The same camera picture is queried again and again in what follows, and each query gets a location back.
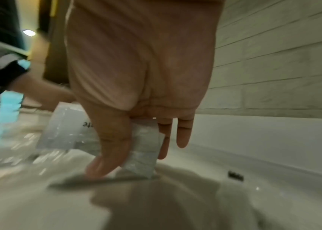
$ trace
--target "small black object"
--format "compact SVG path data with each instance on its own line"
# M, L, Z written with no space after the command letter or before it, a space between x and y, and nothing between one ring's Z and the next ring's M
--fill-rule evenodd
M230 179L233 179L233 180L238 180L238 181L241 181L243 182L244 181L244 176L239 174L239 173L236 173L236 172L233 172L233 171L228 171L228 177Z

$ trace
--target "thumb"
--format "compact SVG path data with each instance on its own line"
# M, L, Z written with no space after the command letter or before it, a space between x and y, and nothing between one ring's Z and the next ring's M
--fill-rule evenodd
M101 155L87 167L90 177L102 177L122 165L132 143L131 120L126 111L88 101L79 101L87 112L101 144Z

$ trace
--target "light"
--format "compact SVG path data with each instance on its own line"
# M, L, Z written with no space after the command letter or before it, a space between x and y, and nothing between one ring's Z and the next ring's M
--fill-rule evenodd
M36 33L32 30L24 30L23 33L27 36L33 37L36 35Z

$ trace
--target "person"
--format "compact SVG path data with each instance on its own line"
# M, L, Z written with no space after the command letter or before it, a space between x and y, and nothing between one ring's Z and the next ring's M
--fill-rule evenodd
M66 39L71 89L96 129L102 153L86 173L101 177L131 149L131 119L157 118L177 145L190 139L210 81L223 0L74 0Z
M39 102L39 109L49 111L54 111L59 102L75 101L69 89L33 77L26 62L0 46L0 94L4 90L22 93Z

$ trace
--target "finger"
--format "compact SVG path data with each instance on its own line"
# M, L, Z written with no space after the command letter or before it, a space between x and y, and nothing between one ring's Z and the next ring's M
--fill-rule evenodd
M79 100L100 138L101 155L87 167L90 177L102 177L122 165L131 150L131 121L126 111Z
M160 133L165 135L165 139L163 140L160 154L158 155L158 159L162 160L166 158L168 152L168 146L170 145L170 136L172 130L172 119L158 118L157 119L158 128Z
M185 148L190 140L192 126L194 124L195 113L180 117L177 123L177 146Z

